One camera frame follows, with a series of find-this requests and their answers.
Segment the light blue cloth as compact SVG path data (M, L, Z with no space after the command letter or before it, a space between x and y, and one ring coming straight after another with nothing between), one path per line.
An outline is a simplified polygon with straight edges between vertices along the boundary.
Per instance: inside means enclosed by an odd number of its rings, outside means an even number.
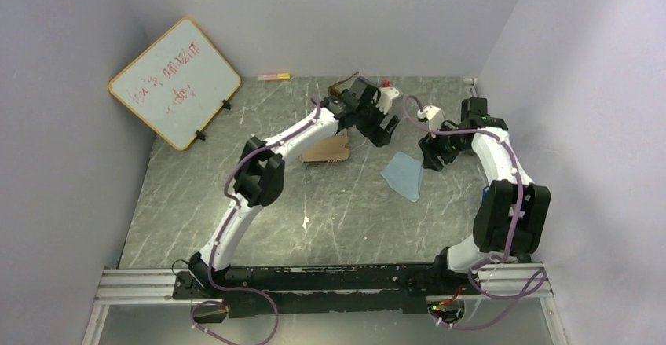
M397 152L381 171L381 175L394 192L412 203L418 201L423 180L421 161Z

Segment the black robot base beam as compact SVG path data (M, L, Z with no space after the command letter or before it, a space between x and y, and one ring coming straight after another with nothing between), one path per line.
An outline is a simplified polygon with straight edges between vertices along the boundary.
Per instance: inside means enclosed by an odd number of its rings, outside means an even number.
M477 297L465 274L453 273L442 257L434 262L333 266L231 266L215 273L216 289L188 271L177 273L172 296L191 303L217 300L232 318L261 314L316 314L397 310L422 314Z

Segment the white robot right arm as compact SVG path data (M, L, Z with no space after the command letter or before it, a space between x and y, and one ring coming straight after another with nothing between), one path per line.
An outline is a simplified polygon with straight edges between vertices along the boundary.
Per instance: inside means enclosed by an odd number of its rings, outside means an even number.
M434 105L420 106L417 119L428 128L419 140L424 168L441 171L469 153L480 160L487 180L472 234L445 251L447 263L431 274L434 288L451 293L460 286L461 273L483 262L508 262L533 254L540 244L551 192L523 169L505 120L491 116L481 97L463 100L457 123L446 120Z

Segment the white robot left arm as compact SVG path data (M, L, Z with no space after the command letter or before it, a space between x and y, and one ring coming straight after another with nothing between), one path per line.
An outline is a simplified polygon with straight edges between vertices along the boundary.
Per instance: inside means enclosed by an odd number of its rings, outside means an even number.
M277 135L249 138L224 185L227 210L209 241L188 262L195 290L206 298L222 292L240 240L256 215L283 192L286 166L291 161L351 127L376 147L388 145L400 122L390 109L400 96L393 86L376 86L359 77L338 94L313 99L311 113Z

